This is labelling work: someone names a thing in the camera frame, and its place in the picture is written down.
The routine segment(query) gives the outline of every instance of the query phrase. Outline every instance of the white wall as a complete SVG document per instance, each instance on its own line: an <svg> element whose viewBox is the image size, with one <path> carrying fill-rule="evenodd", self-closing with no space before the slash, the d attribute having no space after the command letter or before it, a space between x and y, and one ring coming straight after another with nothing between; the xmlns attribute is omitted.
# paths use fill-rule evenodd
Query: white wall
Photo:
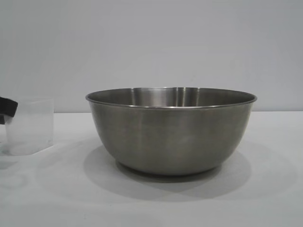
<svg viewBox="0 0 303 227"><path fill-rule="evenodd" d="M0 0L0 96L57 112L118 87L251 92L303 110L302 0Z"/></svg>

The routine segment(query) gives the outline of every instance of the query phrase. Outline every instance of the silver bowl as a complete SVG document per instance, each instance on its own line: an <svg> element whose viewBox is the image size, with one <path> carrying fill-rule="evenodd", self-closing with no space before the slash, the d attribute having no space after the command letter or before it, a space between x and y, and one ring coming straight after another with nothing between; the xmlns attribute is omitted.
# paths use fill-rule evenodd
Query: silver bowl
<svg viewBox="0 0 303 227"><path fill-rule="evenodd" d="M121 164L157 175L219 166L238 146L249 93L194 87L123 88L86 96L98 134Z"/></svg>

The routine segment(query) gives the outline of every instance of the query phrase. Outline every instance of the frosted plastic container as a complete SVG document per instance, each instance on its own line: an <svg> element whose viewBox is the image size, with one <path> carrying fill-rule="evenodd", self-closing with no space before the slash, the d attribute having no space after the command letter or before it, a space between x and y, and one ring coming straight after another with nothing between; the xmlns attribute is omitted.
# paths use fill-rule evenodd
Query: frosted plastic container
<svg viewBox="0 0 303 227"><path fill-rule="evenodd" d="M5 116L9 154L31 155L53 145L53 99L14 98L13 118Z"/></svg>

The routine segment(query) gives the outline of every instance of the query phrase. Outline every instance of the black handle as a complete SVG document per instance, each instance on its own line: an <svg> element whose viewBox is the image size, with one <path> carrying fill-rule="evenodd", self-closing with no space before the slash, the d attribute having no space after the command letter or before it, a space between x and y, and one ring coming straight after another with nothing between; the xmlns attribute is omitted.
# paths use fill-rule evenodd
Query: black handle
<svg viewBox="0 0 303 227"><path fill-rule="evenodd" d="M4 124L4 115L14 117L18 103L8 99L0 97L0 124Z"/></svg>

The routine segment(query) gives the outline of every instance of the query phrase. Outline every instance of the white tabletop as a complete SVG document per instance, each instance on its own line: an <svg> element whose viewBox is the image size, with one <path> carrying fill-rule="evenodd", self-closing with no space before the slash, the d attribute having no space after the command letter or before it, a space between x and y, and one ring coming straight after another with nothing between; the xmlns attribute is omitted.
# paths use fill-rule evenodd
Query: white tabletop
<svg viewBox="0 0 303 227"><path fill-rule="evenodd" d="M115 163L89 113L57 113L53 147L0 154L0 226L302 227L302 146L303 112L254 112L221 168L152 179Z"/></svg>

